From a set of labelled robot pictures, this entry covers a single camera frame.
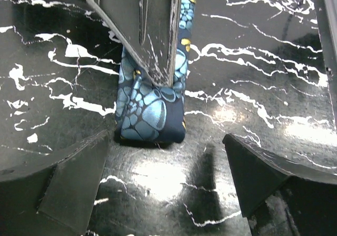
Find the black marble surface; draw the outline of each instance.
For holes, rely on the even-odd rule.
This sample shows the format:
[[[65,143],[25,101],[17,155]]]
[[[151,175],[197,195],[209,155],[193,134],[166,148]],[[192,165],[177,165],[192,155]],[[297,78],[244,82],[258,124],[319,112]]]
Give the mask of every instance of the black marble surface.
[[[0,0],[0,169],[114,130],[121,45],[70,0]],[[198,0],[182,144],[113,143],[87,235],[251,235],[221,141],[337,174],[313,0]]]

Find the glossy surface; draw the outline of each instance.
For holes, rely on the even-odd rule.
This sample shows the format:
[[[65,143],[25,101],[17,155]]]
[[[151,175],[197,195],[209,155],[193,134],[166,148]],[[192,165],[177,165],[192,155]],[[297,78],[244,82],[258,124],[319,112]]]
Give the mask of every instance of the glossy surface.
[[[118,40],[85,7],[46,1],[0,0],[1,169],[115,128]],[[88,235],[250,235],[229,132],[337,173],[312,0],[198,0],[192,44],[185,141],[114,143]]]

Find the blue fabric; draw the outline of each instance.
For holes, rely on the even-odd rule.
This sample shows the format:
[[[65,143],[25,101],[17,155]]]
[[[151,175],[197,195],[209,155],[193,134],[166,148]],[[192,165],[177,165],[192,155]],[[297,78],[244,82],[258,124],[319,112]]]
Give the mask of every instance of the blue fabric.
[[[154,143],[184,140],[184,92],[195,3],[182,0],[173,88],[154,86],[123,48],[115,132],[122,139]]]

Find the marble pattern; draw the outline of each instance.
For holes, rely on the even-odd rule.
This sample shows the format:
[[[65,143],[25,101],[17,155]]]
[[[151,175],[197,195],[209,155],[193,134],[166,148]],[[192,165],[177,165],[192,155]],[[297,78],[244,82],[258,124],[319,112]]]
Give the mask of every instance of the marble pattern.
[[[0,0],[0,169],[115,128],[118,39],[70,0]],[[313,0],[198,0],[186,138],[113,143],[87,235],[250,235],[221,140],[337,174]]]

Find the triangular black piece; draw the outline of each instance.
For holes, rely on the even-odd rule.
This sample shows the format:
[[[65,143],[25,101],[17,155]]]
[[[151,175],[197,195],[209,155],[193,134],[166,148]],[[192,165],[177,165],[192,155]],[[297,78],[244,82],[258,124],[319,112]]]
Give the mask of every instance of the triangular black piece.
[[[223,143],[242,215],[249,217],[289,176],[261,161],[238,137],[226,135]]]
[[[337,235],[336,175],[293,162],[233,134],[227,134],[223,143],[237,197],[245,210],[243,216],[248,218],[253,236]],[[264,169],[267,175],[257,174],[263,171],[259,168],[269,168]],[[272,178],[270,172],[286,178],[280,182],[278,177]],[[261,186],[268,192],[262,194],[256,190]],[[251,204],[243,189],[249,191]],[[256,193],[258,199],[266,197],[258,206]]]
[[[158,86],[173,85],[181,0],[85,0]]]
[[[84,235],[109,148],[102,131],[0,171],[0,235]]]

